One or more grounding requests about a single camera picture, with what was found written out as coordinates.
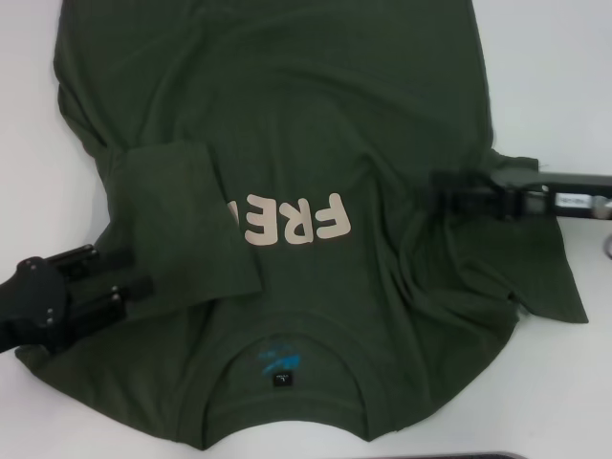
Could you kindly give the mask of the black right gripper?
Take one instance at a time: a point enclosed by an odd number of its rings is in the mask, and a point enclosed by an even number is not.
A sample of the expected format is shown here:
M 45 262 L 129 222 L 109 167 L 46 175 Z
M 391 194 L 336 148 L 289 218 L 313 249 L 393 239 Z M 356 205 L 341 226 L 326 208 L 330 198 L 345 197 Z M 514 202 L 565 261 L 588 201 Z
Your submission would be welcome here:
M 611 178 L 603 175 L 503 169 L 491 177 L 480 171 L 434 171 L 431 186 L 437 209 L 453 215 L 497 220 L 554 216 L 611 217 Z

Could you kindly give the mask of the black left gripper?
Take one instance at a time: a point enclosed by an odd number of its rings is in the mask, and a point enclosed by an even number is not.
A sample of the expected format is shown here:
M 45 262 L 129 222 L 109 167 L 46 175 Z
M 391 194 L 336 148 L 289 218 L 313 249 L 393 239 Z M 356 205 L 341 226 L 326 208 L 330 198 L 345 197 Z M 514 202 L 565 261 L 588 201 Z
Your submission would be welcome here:
M 126 319 L 134 303 L 154 294 L 149 276 L 67 306 L 66 285 L 134 263 L 130 249 L 100 251 L 93 245 L 47 260 L 33 257 L 20 262 L 14 275 L 1 285 L 1 351 L 42 345 L 55 354 Z

